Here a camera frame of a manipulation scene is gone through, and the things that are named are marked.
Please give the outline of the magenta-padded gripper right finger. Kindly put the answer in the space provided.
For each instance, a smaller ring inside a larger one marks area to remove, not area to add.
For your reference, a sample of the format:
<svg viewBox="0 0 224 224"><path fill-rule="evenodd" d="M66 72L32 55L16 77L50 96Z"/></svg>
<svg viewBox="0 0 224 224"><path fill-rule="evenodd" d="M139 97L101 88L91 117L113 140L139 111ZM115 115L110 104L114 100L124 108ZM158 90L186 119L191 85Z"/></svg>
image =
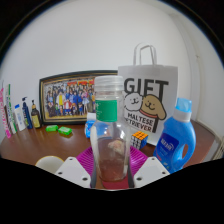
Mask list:
<svg viewBox="0 0 224 224"><path fill-rule="evenodd" d="M130 188L140 188L169 175L160 161L152 156L147 157L140 150L130 148L128 168L128 185Z"/></svg>

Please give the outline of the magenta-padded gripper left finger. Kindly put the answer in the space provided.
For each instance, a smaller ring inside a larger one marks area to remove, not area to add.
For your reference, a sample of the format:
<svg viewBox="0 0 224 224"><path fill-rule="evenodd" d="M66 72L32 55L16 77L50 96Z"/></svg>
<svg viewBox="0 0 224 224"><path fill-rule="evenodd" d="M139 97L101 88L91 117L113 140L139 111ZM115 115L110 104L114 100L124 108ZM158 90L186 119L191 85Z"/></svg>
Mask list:
<svg viewBox="0 0 224 224"><path fill-rule="evenodd" d="M56 175L81 187L94 188L97 177L92 148L87 148L77 157L68 157Z"/></svg>

